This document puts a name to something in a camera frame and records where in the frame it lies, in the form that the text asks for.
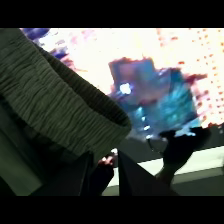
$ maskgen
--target ribbed fabric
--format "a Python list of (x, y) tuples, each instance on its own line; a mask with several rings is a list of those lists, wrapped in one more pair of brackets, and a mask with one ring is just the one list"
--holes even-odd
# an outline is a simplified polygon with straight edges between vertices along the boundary
[(26, 124), (76, 156), (91, 150), (97, 161), (131, 129), (109, 97), (19, 29), (0, 29), (0, 94)]

